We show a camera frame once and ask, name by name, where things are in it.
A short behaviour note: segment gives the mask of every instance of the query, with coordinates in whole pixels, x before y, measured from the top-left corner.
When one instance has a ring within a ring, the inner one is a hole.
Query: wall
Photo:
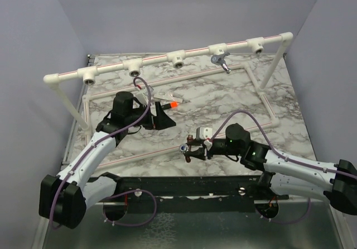
[[[86,53],[58,0],[0,0],[0,244],[30,248],[40,182],[59,170],[71,115],[45,74],[85,65]],[[77,101],[80,81],[63,89]]]
[[[88,53],[105,54],[193,49],[286,31],[296,35],[316,0],[59,1]]]
[[[320,161],[357,166],[357,0],[318,0],[287,56],[289,74]],[[348,217],[357,242],[357,217]]]

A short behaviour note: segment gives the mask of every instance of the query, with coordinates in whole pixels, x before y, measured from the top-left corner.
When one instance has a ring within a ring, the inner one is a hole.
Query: cable
[[[117,197],[124,196],[126,194],[134,193],[134,192],[144,192],[146,194],[149,194],[151,196],[152,200],[154,201],[154,211],[152,212],[152,215],[149,217],[149,219],[147,219],[146,221],[144,221],[142,223],[136,223],[136,224],[121,223],[121,222],[109,220],[107,218],[107,215],[105,215],[105,211],[103,210],[103,216],[105,217],[105,221],[104,222],[109,221],[113,225],[115,224],[115,225],[124,226],[124,227],[141,227],[141,226],[144,226],[145,224],[149,223],[151,220],[153,220],[155,215],[156,215],[157,203],[156,203],[155,196],[150,191],[147,191],[147,190],[144,190],[144,189],[129,190],[129,191],[117,194],[117,195],[110,196],[110,197],[106,198],[106,200],[114,199],[114,198],[117,198]]]
[[[272,222],[272,223],[275,223],[275,224],[280,224],[280,225],[291,225],[291,224],[296,224],[296,223],[298,223],[300,221],[303,221],[309,215],[310,210],[311,210],[311,200],[309,198],[308,201],[307,201],[307,209],[306,209],[305,213],[300,218],[292,220],[292,221],[288,221],[288,222],[281,222],[281,221],[272,220],[271,218],[266,218],[265,216],[260,214],[258,210],[255,209],[255,211],[258,214],[260,214],[261,218],[264,218],[265,220],[267,220],[269,222]]]
[[[61,190],[63,188],[63,186],[65,185],[65,183],[67,182],[68,178],[71,176],[71,174],[73,174],[73,172],[77,169],[77,167],[82,163],[82,161],[86,158],[86,156],[92,151],[92,149],[94,149],[95,147],[97,147],[102,141],[112,137],[112,136],[115,136],[127,129],[129,129],[130,127],[133,127],[134,125],[136,125],[138,122],[140,122],[144,116],[147,114],[147,112],[149,111],[150,109],[150,101],[151,101],[151,92],[149,90],[149,85],[146,83],[146,81],[141,78],[141,77],[135,77],[134,80],[133,80],[133,84],[134,86],[138,87],[139,85],[136,84],[136,80],[141,80],[146,89],[147,89],[147,93],[148,93],[148,104],[146,106],[146,109],[144,111],[144,113],[139,117],[139,119],[137,119],[136,121],[134,121],[133,123],[129,124],[128,126],[125,126],[124,128],[122,129],[119,129],[113,133],[110,133],[100,139],[98,139],[92,146],[90,146],[84,153],[83,155],[80,157],[80,159],[77,161],[77,163],[72,167],[72,169],[68,172],[68,174],[65,176],[65,178],[62,180],[60,186],[58,187],[56,193],[55,193],[55,196],[54,196],[54,199],[52,201],[52,206],[51,206],[51,210],[50,210],[50,216],[49,216],[49,224],[51,226],[52,229],[58,229],[61,227],[61,225],[58,225],[58,226],[54,226],[54,214],[55,214],[55,207],[56,207],[56,203],[57,203],[57,200],[58,200],[58,197],[61,193]]]
[[[353,178],[353,179],[356,179],[357,180],[357,175],[353,175],[353,174],[349,174],[349,173],[346,173],[346,172],[342,172],[342,171],[338,171],[338,170],[333,170],[333,169],[329,169],[329,168],[323,168],[323,167],[318,167],[318,166],[315,166],[315,165],[312,165],[312,164],[307,164],[305,162],[301,162],[301,161],[297,161],[297,160],[293,160],[293,159],[290,159],[289,157],[286,157],[282,154],[280,154],[272,145],[272,143],[270,142],[267,134],[264,132],[262,126],[260,126],[259,122],[257,121],[256,118],[254,118],[254,116],[248,112],[248,111],[245,111],[243,109],[238,109],[236,111],[234,111],[231,115],[228,116],[228,118],[222,123],[222,125],[218,128],[218,130],[214,133],[214,135],[211,137],[211,140],[213,140],[217,135],[218,133],[223,129],[223,127],[227,124],[227,122],[234,116],[236,115],[237,113],[245,113],[247,114],[255,123],[256,125],[258,126],[259,130],[261,131],[261,133],[263,134],[266,142],[269,144],[269,147],[272,149],[272,151],[278,156],[278,157],[281,157],[282,159],[285,159],[286,161],[290,161],[294,164],[297,164],[297,165],[301,165],[301,166],[305,166],[305,167],[309,167],[309,168],[312,168],[312,169],[315,169],[315,170],[319,170],[319,171],[323,171],[323,172],[330,172],[330,173],[335,173],[335,174],[339,174],[339,175],[344,175],[344,176],[348,176],[349,178]]]

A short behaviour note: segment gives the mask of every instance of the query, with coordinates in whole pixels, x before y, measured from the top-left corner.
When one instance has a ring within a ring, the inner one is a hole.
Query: marble table
[[[124,59],[138,56],[98,55],[94,64],[107,65]],[[226,58],[229,65],[247,62],[258,81],[262,80],[273,55],[230,55]],[[200,70],[215,69],[209,56],[198,56],[185,60],[182,69],[174,69],[171,63],[145,66],[141,77],[151,82],[157,79],[193,73]],[[132,78],[127,71],[121,70],[102,74],[97,77],[95,85],[88,88],[87,94],[95,94],[108,90],[119,89],[132,85]],[[219,73],[200,78],[194,78],[169,85],[154,87],[155,92],[168,90],[182,96],[185,100],[176,109],[166,113],[177,123],[163,131],[147,131],[141,129],[135,135],[127,136],[109,154],[103,162],[113,162],[131,155],[142,154],[184,143],[188,134],[194,134],[199,126],[211,127],[215,131],[236,109],[250,111],[257,120],[264,124],[270,121],[267,110],[260,101],[254,86],[244,69],[233,70],[231,74]],[[286,69],[281,59],[276,71],[267,84],[267,98],[280,119],[276,128],[266,129],[269,139],[276,148],[295,156],[315,160],[310,139],[296,101],[295,93]],[[90,119],[93,128],[112,108],[112,97],[93,100],[90,102]],[[239,123],[244,128],[255,126],[245,114],[237,114],[230,123]],[[251,133],[252,139],[264,142],[260,132]],[[70,150],[69,159],[73,160],[85,146],[85,138],[81,129],[75,133],[75,142]],[[258,171],[250,171],[243,165],[232,162],[224,156],[215,156],[212,160],[201,161],[192,158],[186,163],[184,157],[177,151],[154,159],[147,158],[136,162],[113,165],[111,173],[121,176],[207,176],[207,175],[253,175]]]

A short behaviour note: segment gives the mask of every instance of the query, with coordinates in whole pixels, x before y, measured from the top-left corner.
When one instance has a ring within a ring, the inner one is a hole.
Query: purple cable
[[[261,133],[263,134],[266,142],[268,143],[269,147],[272,149],[272,151],[278,156],[278,157],[281,157],[282,159],[286,159],[287,161],[289,162],[292,162],[293,164],[298,164],[298,165],[302,165],[302,166],[305,166],[305,167],[309,167],[309,168],[313,168],[315,170],[320,170],[320,171],[327,171],[327,172],[330,172],[330,173],[334,173],[334,174],[339,174],[339,175],[345,175],[345,176],[348,176],[349,178],[353,178],[353,179],[356,179],[357,180],[357,175],[352,175],[352,174],[349,174],[349,173],[346,173],[346,172],[342,172],[342,171],[338,171],[338,170],[333,170],[333,169],[329,169],[329,168],[322,168],[322,167],[318,167],[318,166],[315,166],[315,165],[312,165],[312,164],[307,164],[305,162],[301,162],[301,161],[297,161],[297,160],[293,160],[293,159],[290,159],[289,157],[285,157],[284,155],[280,154],[272,145],[272,143],[270,142],[267,134],[264,132],[262,126],[260,126],[259,122],[257,121],[256,118],[254,118],[254,116],[248,112],[248,111],[245,111],[243,109],[238,109],[236,111],[234,111],[231,115],[228,116],[228,118],[222,123],[222,125],[218,128],[218,130],[214,133],[214,135],[212,136],[212,140],[218,135],[218,133],[223,129],[223,127],[227,124],[227,122],[234,116],[236,115],[237,113],[245,113],[247,114],[255,123],[256,125],[258,126],[259,130],[261,131]]]
[[[94,146],[90,146],[84,153],[83,155],[80,157],[80,159],[77,161],[77,163],[72,167],[71,171],[75,171],[77,169],[77,167],[81,164],[81,162],[85,159],[85,157],[92,151],[92,149],[94,149],[94,147],[98,146],[98,144],[100,144],[102,141],[112,137],[112,136],[115,136],[117,135],[118,133],[121,133],[127,129],[129,129],[130,127],[133,127],[134,125],[136,125],[138,122],[140,122],[144,116],[147,114],[147,112],[149,111],[150,109],[150,101],[151,101],[151,92],[149,90],[149,85],[146,83],[146,81],[141,78],[141,77],[135,77],[134,80],[133,80],[133,84],[134,86],[137,86],[136,85],[136,80],[141,80],[143,82],[143,84],[145,85],[146,87],[146,90],[147,90],[147,93],[148,93],[148,105],[146,106],[146,109],[144,111],[144,113],[139,117],[139,119],[137,119],[136,121],[134,121],[133,123],[129,124],[128,126],[125,126],[124,128],[122,129],[119,129],[107,136],[104,136],[102,137],[101,139],[97,140],[97,142],[94,143]],[[64,178],[64,180],[62,180],[60,186],[58,187],[56,193],[55,193],[55,196],[54,196],[54,200],[52,201],[52,206],[51,206],[51,210],[50,210],[50,216],[49,216],[49,224],[51,226],[52,229],[59,229],[61,227],[61,225],[58,225],[57,227],[54,226],[54,214],[55,214],[55,207],[56,207],[56,203],[57,203],[57,200],[58,200],[58,197],[61,193],[61,190],[63,188],[63,186],[65,185],[65,183],[67,182],[68,178],[71,176],[71,174],[67,174]]]
[[[155,215],[156,215],[157,203],[156,203],[155,196],[150,191],[147,191],[147,190],[144,190],[144,189],[129,190],[129,191],[117,194],[117,195],[110,196],[110,197],[106,198],[106,200],[114,199],[114,198],[121,197],[121,196],[130,194],[130,193],[134,193],[134,192],[144,192],[146,194],[149,194],[151,196],[151,198],[153,199],[153,201],[154,201],[154,212],[152,212],[152,215],[149,217],[149,219],[147,219],[146,221],[144,221],[142,223],[136,223],[136,224],[120,223],[120,222],[109,220],[107,218],[107,215],[105,215],[105,212],[103,210],[103,216],[105,216],[105,220],[109,221],[110,223],[114,223],[115,225],[124,226],[124,227],[141,227],[141,226],[144,226],[145,224],[149,223],[151,220],[153,220]]]
[[[280,224],[280,225],[292,225],[292,224],[299,223],[300,221],[303,221],[303,220],[308,216],[308,214],[310,213],[310,210],[311,210],[311,200],[310,200],[310,198],[309,198],[308,201],[307,201],[307,209],[306,209],[306,212],[305,212],[300,218],[295,219],[295,220],[292,220],[292,221],[288,221],[288,222],[269,220],[269,218],[266,218],[265,216],[263,216],[262,214],[260,214],[258,210],[255,210],[255,211],[256,211],[259,215],[261,215],[262,218],[264,218],[265,220],[267,220],[267,221],[269,221],[269,222],[272,222],[272,223],[275,223],[275,224]]]

